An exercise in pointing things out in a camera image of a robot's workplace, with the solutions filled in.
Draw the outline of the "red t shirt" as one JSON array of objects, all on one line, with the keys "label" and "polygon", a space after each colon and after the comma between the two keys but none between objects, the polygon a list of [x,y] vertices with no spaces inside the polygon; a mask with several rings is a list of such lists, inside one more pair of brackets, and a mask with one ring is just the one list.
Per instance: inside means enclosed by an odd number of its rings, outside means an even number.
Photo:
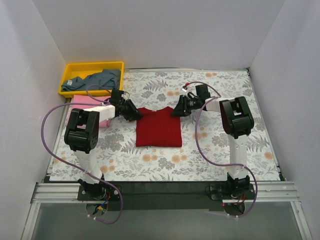
[{"label": "red t shirt", "polygon": [[141,107],[138,110],[143,117],[136,121],[137,147],[182,147],[181,121],[179,117],[171,116],[171,107],[159,110]]}]

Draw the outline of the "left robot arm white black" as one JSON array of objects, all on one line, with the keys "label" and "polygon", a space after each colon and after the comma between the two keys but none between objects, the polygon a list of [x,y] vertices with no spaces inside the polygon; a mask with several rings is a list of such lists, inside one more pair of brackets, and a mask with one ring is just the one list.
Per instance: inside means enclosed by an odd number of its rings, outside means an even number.
[{"label": "left robot arm white black", "polygon": [[106,187],[99,183],[103,173],[96,158],[100,123],[119,116],[130,122],[143,117],[129,93],[123,90],[113,90],[109,98],[98,102],[100,105],[88,103],[87,108],[73,108],[64,134],[65,144],[73,151],[84,172],[78,181],[83,186],[90,186],[89,194],[95,200],[103,199],[107,193]]}]

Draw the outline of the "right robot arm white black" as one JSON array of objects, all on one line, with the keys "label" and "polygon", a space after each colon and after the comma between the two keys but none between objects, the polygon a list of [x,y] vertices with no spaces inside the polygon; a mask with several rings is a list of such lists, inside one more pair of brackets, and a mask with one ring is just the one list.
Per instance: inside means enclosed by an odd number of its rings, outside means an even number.
[{"label": "right robot arm white black", "polygon": [[250,186],[252,171],[247,167],[248,138],[255,125],[254,118],[245,97],[223,98],[212,86],[195,81],[196,94],[188,90],[191,83],[182,87],[183,94],[179,96],[171,116],[187,117],[193,110],[199,110],[195,121],[195,134],[198,134],[198,122],[203,111],[219,112],[224,132],[229,143],[229,164],[219,164],[210,161],[202,152],[199,141],[196,141],[200,155],[210,164],[217,167],[228,167],[227,195],[237,199]]}]

